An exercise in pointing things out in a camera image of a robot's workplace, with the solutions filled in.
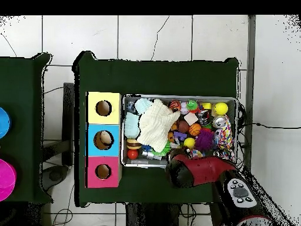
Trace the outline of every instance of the blue block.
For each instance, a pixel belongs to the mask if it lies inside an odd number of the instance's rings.
[[[100,150],[94,145],[94,136],[97,132],[108,131],[113,135],[113,145],[106,150]],[[89,124],[88,128],[88,155],[89,156],[118,156],[119,155],[119,125]]]

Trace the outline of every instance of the metal tray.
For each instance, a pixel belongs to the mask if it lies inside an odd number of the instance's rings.
[[[235,153],[235,160],[236,160],[236,152],[237,152],[237,140],[238,140],[238,133],[237,133],[237,125],[238,125],[238,103],[239,101],[236,98],[232,97],[202,97],[202,96],[179,96],[179,95],[133,95],[133,94],[126,94],[122,97],[122,113],[123,117],[126,115],[126,106],[129,101],[136,101],[140,98],[150,98],[150,99],[160,99],[164,104],[168,104],[171,100],[179,100],[179,101],[189,101],[190,99],[194,99],[198,102],[210,102],[212,105],[218,102],[224,102],[228,105],[228,112],[227,116],[230,119],[232,133],[234,138],[234,153]],[[125,167],[166,167],[166,157],[162,157],[161,160],[158,159],[147,159],[142,156],[141,149],[139,150],[139,156],[137,159],[129,159],[126,156],[127,147],[126,147],[126,137],[124,136],[124,119],[121,122],[121,163]]]

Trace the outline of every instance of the button panel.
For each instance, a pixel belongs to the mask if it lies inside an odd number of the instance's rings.
[[[228,183],[228,191],[235,206],[239,208],[251,208],[257,205],[250,189],[245,182],[234,178]]]

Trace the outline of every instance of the white knit cloth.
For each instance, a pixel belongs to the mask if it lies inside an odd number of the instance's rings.
[[[137,141],[142,145],[150,145],[156,152],[161,152],[168,140],[168,131],[180,117],[180,111],[172,112],[159,99],[141,115],[139,128],[141,130]]]

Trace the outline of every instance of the pink bowl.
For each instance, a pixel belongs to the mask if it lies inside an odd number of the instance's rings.
[[[15,188],[16,171],[15,168],[0,159],[0,201],[8,198]]]

